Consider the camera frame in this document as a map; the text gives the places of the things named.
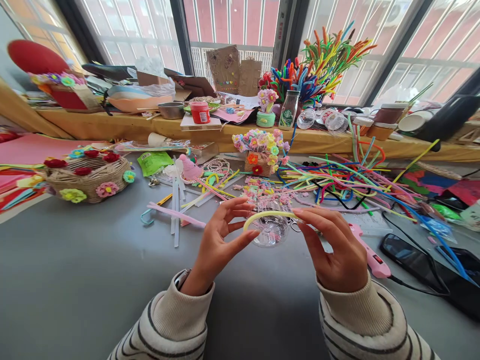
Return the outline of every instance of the table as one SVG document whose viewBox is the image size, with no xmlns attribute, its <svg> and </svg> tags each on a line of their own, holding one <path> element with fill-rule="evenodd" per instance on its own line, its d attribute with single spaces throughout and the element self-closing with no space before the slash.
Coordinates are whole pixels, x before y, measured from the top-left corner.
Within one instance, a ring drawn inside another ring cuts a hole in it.
<svg viewBox="0 0 480 360">
<path fill-rule="evenodd" d="M 169 286 L 176 272 L 193 265 L 202 230 L 182 228 L 175 249 L 168 216 L 157 214 L 157 220 L 145 227 L 140 214 L 149 201 L 168 195 L 170 187 L 149 188 L 138 166 L 135 171 L 138 181 L 105 202 L 72 204 L 51 197 L 0 225 L 2 358 L 106 359 L 147 302 Z M 210 200 L 188 214 L 208 221 L 217 206 Z M 375 250 L 390 232 L 367 230 L 390 228 L 378 212 L 374 217 L 345 217 L 364 228 L 363 239 Z M 394 221 L 450 266 L 421 228 L 407 220 Z M 393 233 L 405 238 L 397 230 Z M 456 237 L 459 247 L 480 255 L 480 242 Z M 398 265 L 384 260 L 397 277 L 422 287 Z M 461 352 L 463 360 L 478 359 L 477 323 L 441 298 L 389 280 L 380 282 L 401 302 L 409 324 L 440 358 L 458 359 Z M 318 301 L 313 265 L 301 234 L 290 231 L 289 239 L 272 249 L 249 245 L 216 279 L 205 358 L 329 359 Z"/>
</svg>

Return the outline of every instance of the pipe cleaner flower bouquet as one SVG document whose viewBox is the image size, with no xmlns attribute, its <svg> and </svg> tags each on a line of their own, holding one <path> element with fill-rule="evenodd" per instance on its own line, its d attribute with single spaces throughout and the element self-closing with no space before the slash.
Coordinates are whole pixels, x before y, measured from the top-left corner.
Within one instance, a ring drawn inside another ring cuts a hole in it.
<svg viewBox="0 0 480 360">
<path fill-rule="evenodd" d="M 281 163 L 286 164 L 289 160 L 286 152 L 290 150 L 290 145 L 284 141 L 284 135 L 278 129 L 273 134 L 259 129 L 250 130 L 246 134 L 233 135 L 232 140 L 239 152 L 248 153 L 245 171 L 253 175 L 269 177 L 275 173 L 279 168 L 277 162 L 280 151 L 284 155 Z"/>
<path fill-rule="evenodd" d="M 319 37 L 315 30 L 316 41 L 310 43 L 307 39 L 303 43 L 305 48 L 305 61 L 290 60 L 283 68 L 271 68 L 266 72 L 258 84 L 261 89 L 273 89 L 281 103 L 285 100 L 287 90 L 300 92 L 299 102 L 303 105 L 315 106 L 322 103 L 325 95 L 335 98 L 337 86 L 342 82 L 343 73 L 351 66 L 358 67 L 358 63 L 368 52 L 377 45 L 371 45 L 371 39 L 358 41 L 351 44 L 355 29 L 347 39 L 345 36 L 352 28 L 354 22 L 345 30 L 327 35 L 323 27 L 323 36 Z"/>
</svg>

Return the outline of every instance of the green label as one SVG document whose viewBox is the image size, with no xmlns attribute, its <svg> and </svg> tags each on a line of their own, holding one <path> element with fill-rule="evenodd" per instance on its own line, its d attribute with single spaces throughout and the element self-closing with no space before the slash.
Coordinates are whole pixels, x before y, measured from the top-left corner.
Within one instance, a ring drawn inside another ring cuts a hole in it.
<svg viewBox="0 0 480 360">
<path fill-rule="evenodd" d="M 292 116 L 292 112 L 290 110 L 285 110 L 284 112 L 281 113 L 280 117 L 280 124 L 283 126 L 292 126 L 292 123 L 294 122 L 294 117 Z"/>
</svg>

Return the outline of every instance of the woven basket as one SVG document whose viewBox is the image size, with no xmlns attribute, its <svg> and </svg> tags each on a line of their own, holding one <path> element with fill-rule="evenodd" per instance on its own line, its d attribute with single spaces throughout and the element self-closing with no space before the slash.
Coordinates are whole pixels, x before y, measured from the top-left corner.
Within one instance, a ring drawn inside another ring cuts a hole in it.
<svg viewBox="0 0 480 360">
<path fill-rule="evenodd" d="M 249 162 L 250 155 L 256 155 L 258 157 L 256 164 L 251 164 Z M 261 167 L 261 171 L 256 173 L 254 171 L 255 167 Z M 245 158 L 245 171 L 253 172 L 255 176 L 263 176 L 266 178 L 270 177 L 270 175 L 272 174 L 272 167 L 273 167 L 272 165 L 268 164 L 268 160 L 263 158 L 262 154 L 260 154 L 259 152 L 249 151 Z"/>
<path fill-rule="evenodd" d="M 123 157 L 115 162 L 106 162 L 101 156 L 81 157 L 66 161 L 67 167 L 47 168 L 45 179 L 60 198 L 62 197 L 60 190 L 77 189 L 86 195 L 83 203 L 97 204 L 106 199 L 106 197 L 100 197 L 96 192 L 101 184 L 115 183 L 118 186 L 117 194 L 129 184 L 124 180 L 124 172 L 130 170 L 130 163 Z M 93 171 L 88 175 L 80 176 L 73 173 L 77 168 L 91 168 Z"/>
</svg>

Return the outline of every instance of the striped sweater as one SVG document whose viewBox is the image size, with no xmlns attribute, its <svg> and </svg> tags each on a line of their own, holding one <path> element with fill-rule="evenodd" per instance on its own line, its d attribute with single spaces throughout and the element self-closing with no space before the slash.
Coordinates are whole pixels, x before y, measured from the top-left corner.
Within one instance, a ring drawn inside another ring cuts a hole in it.
<svg viewBox="0 0 480 360">
<path fill-rule="evenodd" d="M 109 360 L 200 360 L 207 339 L 207 313 L 215 290 L 203 296 L 179 292 L 174 280 L 155 296 L 120 340 Z M 407 324 L 399 302 L 371 280 L 353 293 L 320 290 L 319 314 L 332 359 L 439 359 Z"/>
</svg>

